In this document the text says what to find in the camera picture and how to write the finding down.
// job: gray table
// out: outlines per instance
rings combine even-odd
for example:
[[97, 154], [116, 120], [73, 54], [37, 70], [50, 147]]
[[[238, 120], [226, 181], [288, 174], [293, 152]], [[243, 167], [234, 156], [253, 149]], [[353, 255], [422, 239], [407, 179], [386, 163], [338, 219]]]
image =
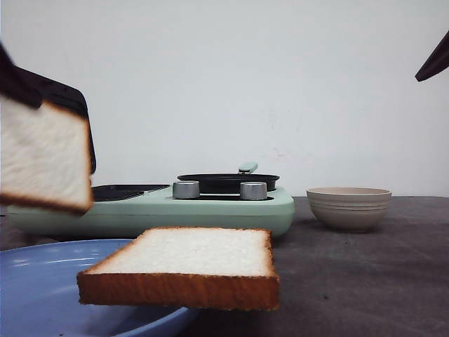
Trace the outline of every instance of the gray table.
[[[449, 199], [394, 197], [379, 230], [331, 232], [295, 198], [274, 240], [275, 312], [202, 310], [188, 336], [449, 336]], [[2, 225], [3, 249], [54, 239]]]

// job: white wall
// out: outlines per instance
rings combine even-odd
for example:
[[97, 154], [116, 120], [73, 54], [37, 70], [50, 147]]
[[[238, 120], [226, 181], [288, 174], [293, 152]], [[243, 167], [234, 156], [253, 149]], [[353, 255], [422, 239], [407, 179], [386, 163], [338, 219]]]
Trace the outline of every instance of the white wall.
[[17, 65], [80, 89], [96, 185], [259, 162], [292, 195], [449, 196], [449, 29], [433, 1], [3, 0]]

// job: light blue plate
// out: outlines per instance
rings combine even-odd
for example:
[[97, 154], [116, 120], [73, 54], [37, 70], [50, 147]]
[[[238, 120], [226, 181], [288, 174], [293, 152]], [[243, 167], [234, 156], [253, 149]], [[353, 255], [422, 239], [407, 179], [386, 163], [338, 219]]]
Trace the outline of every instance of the light blue plate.
[[0, 253], [1, 336], [174, 336], [196, 309], [79, 304], [77, 272], [125, 239], [44, 244]]

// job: toast slice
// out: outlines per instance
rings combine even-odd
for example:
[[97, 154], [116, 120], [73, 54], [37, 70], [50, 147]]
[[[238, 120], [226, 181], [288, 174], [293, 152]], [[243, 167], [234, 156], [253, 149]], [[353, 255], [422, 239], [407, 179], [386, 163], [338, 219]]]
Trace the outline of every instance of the toast slice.
[[0, 204], [85, 213], [93, 203], [88, 121], [0, 95]]
[[160, 227], [77, 275], [80, 303], [273, 310], [271, 233]]

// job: appliance knob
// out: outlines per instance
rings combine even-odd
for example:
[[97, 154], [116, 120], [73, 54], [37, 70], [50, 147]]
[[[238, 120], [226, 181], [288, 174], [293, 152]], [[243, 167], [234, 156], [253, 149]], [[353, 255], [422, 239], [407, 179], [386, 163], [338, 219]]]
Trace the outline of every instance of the appliance knob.
[[267, 183], [247, 182], [240, 184], [240, 199], [265, 200], [267, 198]]
[[198, 181], [176, 181], [173, 183], [173, 198], [195, 199], [199, 198]]

